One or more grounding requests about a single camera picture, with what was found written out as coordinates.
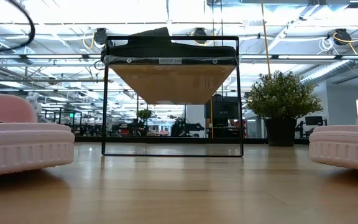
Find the white wall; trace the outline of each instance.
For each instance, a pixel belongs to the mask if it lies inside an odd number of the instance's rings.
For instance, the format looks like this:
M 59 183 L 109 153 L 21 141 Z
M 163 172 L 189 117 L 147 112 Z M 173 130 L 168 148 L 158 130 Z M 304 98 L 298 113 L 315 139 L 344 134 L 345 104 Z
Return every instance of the white wall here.
M 188 123 L 200 123 L 205 128 L 204 105 L 187 105 L 186 119 Z M 199 134 L 201 138 L 204 137 L 205 131 L 190 131 L 190 134 Z
M 328 85 L 329 125 L 355 124 L 358 86 Z
M 327 82 L 323 81 L 317 84 L 318 86 L 314 88 L 314 92 L 312 94 L 316 95 L 321 100 L 321 106 L 323 107 L 322 111 L 308 114 L 307 116 L 322 116 L 323 119 L 327 119 L 329 122 L 329 110 L 328 110 L 328 94 L 327 94 Z M 305 122 L 305 117 L 298 119 L 297 123 L 300 121 Z M 303 126 L 305 131 L 315 128 L 316 126 Z

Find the black cable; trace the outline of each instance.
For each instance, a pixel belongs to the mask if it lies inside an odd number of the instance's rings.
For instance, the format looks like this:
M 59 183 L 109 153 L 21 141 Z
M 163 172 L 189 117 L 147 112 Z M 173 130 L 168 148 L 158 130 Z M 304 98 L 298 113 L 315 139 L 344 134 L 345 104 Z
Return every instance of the black cable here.
M 97 65 L 99 62 L 102 62 L 102 61 L 101 61 L 101 60 L 98 60 L 97 62 L 95 62 L 95 63 L 93 64 L 93 67 L 94 67 L 94 69 L 96 69 L 96 70 L 102 71 L 102 70 L 104 70 L 104 67 L 103 67 L 103 68 L 97 68 L 97 67 L 96 67 L 96 65 Z
M 26 42 L 24 42 L 22 44 L 19 44 L 18 46 L 8 48 L 8 49 L 7 48 L 2 48 L 2 49 L 0 49 L 0 52 L 5 52 L 5 51 L 8 51 L 8 50 L 14 50 L 14 49 L 19 49 L 21 47 L 25 47 L 25 46 L 29 45 L 35 38 L 35 26 L 34 26 L 34 23 L 32 22 L 31 17 L 29 16 L 29 14 L 15 0 L 7 0 L 7 1 L 10 2 L 13 6 L 15 6 L 18 10 L 20 10 L 20 12 L 22 12 L 25 15 L 25 17 L 29 21 L 31 31 L 29 33 L 29 39 Z

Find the potted plant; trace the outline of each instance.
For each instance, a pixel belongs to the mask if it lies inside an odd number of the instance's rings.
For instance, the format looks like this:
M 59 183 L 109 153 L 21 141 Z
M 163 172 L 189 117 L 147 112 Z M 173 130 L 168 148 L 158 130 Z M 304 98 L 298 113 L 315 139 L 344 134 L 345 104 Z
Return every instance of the potted plant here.
M 302 84 L 300 77 L 276 71 L 260 75 L 246 100 L 249 109 L 265 119 L 271 146 L 293 146 L 296 119 L 322 111 L 320 99 L 312 92 L 316 85 Z
M 153 111 L 150 110 L 143 109 L 137 112 L 137 117 L 140 118 L 143 122 L 151 118 L 152 115 L 153 115 Z

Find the black plant pot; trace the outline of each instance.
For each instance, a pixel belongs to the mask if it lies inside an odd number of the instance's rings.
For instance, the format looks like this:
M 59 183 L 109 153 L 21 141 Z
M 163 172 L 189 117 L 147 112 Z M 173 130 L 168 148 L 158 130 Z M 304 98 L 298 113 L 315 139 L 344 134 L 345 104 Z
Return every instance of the black plant pot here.
M 270 146 L 293 146 L 295 119 L 266 119 L 267 140 Z

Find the black metal frame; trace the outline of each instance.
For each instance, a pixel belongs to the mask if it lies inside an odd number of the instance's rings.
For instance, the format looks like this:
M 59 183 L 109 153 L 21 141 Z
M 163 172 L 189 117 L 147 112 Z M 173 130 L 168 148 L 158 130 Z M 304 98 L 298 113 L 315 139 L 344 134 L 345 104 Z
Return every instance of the black metal frame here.
M 237 97 L 238 97 L 238 110 L 239 110 L 239 138 L 238 139 L 192 139 L 192 138 L 136 138 L 137 142 L 144 143 L 180 143 L 180 144 L 217 144 L 217 143 L 237 143 L 240 145 L 240 154 L 238 156 L 214 156 L 214 155 L 180 155 L 179 157 L 242 157 L 244 155 L 243 145 L 243 126 L 242 126 L 242 102 L 241 102 L 241 86 L 240 86 L 240 58 L 239 58 L 239 37 L 235 36 L 214 36 L 214 37 L 193 37 L 193 36 L 108 36 L 106 40 L 106 55 L 109 55 L 109 43 L 110 40 L 231 40 L 236 42 L 236 58 L 237 58 Z M 104 92 L 103 92 L 103 124 L 102 124 L 102 155 L 104 156 L 176 156 L 176 155 L 158 155 L 158 154 L 108 154 L 106 153 L 107 142 L 123 142 L 123 138 L 120 141 L 115 141 L 115 138 L 107 138 L 107 105 L 108 105 L 108 80 L 109 80 L 109 67 L 104 68 Z M 128 138 L 126 141 L 135 142 L 134 138 Z

